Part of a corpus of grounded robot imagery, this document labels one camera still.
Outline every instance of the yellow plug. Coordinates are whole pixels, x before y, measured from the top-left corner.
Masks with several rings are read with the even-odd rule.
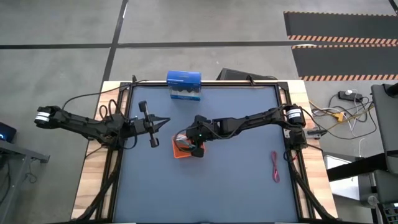
[[[331,114],[332,116],[334,116],[337,119],[337,122],[343,122],[344,120],[344,112],[340,112],[340,113],[334,113]]]

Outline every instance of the power strip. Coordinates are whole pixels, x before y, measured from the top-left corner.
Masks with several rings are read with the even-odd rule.
[[[338,98],[341,100],[348,100],[348,101],[357,101],[357,102],[362,102],[362,94],[359,93],[353,93],[351,90],[347,91],[339,91],[337,94]]]

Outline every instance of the caution tape stripe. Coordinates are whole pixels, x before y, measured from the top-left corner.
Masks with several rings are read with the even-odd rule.
[[[398,74],[384,75],[309,75],[300,77],[304,81],[361,81],[361,80],[398,80]]]
[[[329,45],[294,45],[292,49],[304,49],[304,48],[337,48],[337,47],[397,47],[397,44],[329,44]]]
[[[288,35],[289,40],[312,40],[324,42],[354,43],[354,44],[398,44],[397,39],[359,38],[359,37],[324,37],[312,35]]]
[[[298,11],[284,11],[286,13],[301,13],[301,14],[323,14],[323,15],[342,15],[342,16],[391,16],[397,17],[397,15],[386,15],[386,14],[361,14],[361,13],[334,13],[334,12],[298,12]]]

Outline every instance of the black and orange striped mat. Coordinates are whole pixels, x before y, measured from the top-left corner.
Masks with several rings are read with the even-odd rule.
[[[395,44],[398,39],[397,16],[284,12],[284,17],[291,40]]]
[[[397,16],[327,12],[284,16],[290,40],[325,42],[292,47],[302,80],[398,80]]]
[[[293,46],[305,81],[398,80],[396,44]]]

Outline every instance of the orange object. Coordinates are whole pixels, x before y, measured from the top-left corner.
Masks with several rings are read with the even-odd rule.
[[[180,142],[174,141],[174,136],[172,136],[172,145],[173,145],[174,158],[181,159],[181,158],[186,158],[186,157],[190,157],[191,156],[191,152],[183,152],[183,151],[179,150],[178,147],[176,146],[176,144],[178,144],[179,148],[188,150],[188,147],[186,145],[184,145],[184,144],[182,144]],[[206,152],[206,147],[205,147],[204,143],[200,147],[202,149],[204,149],[205,152]]]

